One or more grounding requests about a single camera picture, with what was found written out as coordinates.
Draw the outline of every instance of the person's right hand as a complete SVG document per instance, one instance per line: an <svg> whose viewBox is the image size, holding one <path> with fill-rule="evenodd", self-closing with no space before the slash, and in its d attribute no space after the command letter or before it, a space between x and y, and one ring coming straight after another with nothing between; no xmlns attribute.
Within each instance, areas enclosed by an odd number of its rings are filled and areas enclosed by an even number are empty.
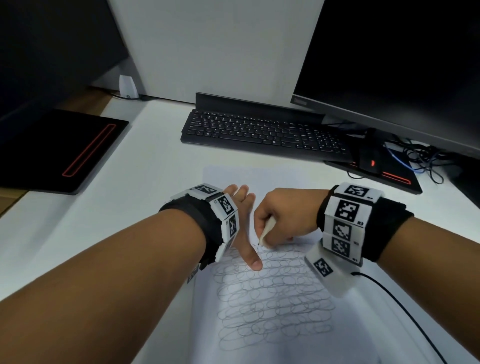
<svg viewBox="0 0 480 364"><path fill-rule="evenodd" d="M276 224L264 238L264 243L269 247L274 247L290 237L317 230L318 209L328 191L276 188L267 193L253 214L257 237L264 231L271 215L275 217Z"/></svg>

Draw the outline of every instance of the person's left hand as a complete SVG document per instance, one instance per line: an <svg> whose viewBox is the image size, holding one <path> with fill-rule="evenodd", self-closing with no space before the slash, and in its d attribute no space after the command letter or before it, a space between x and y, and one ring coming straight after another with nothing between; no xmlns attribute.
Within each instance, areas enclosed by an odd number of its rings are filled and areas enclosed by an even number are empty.
<svg viewBox="0 0 480 364"><path fill-rule="evenodd" d="M232 184L228 186L224 193L232 196L233 201L239 209L239 232L233 241L233 246L238 249L240 256L253 270L262 269L262 261L257 252L250 244L248 237L250 213L252 212L253 203L255 202L255 195L248 193L248 186L243 185L237 191L237 186Z"/></svg>

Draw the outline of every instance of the hand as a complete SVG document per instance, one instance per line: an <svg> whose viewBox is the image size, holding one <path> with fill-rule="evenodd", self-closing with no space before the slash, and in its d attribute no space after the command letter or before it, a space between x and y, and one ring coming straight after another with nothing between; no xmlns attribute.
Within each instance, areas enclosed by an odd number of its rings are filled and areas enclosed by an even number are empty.
<svg viewBox="0 0 480 364"><path fill-rule="evenodd" d="M243 185L237 191L237 186L232 184L228 186L223 192L232 196L233 201L239 209L239 232L233 241L233 247L237 248L240 256L253 270L262 269L262 261L257 252L250 244L248 237L250 213L253 209L253 203L255 202L255 195L248 193L248 186Z"/></svg>
<svg viewBox="0 0 480 364"><path fill-rule="evenodd" d="M318 209L328 191L276 188L267 193L253 214L255 233L260 237L271 215L276 224L264 238L269 247L317 230Z"/></svg>

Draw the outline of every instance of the wooden floor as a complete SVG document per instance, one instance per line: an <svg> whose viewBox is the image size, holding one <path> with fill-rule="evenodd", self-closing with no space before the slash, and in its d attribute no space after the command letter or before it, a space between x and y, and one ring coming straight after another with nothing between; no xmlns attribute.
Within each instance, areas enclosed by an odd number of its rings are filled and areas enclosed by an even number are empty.
<svg viewBox="0 0 480 364"><path fill-rule="evenodd" d="M111 99L112 96L108 91L89 87L62 102L57 106L57 109L100 115ZM7 212L27 192L26 190L0 187L0 216Z"/></svg>

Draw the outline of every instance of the forearm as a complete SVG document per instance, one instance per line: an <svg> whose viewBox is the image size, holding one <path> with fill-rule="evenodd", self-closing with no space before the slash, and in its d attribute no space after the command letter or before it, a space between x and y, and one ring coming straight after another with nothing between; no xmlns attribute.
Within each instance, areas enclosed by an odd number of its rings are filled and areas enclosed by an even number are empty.
<svg viewBox="0 0 480 364"><path fill-rule="evenodd" d="M480 358L480 244L411 218L378 264L443 328Z"/></svg>
<svg viewBox="0 0 480 364"><path fill-rule="evenodd" d="M178 210L103 240L0 302L0 362L130 363L204 251Z"/></svg>

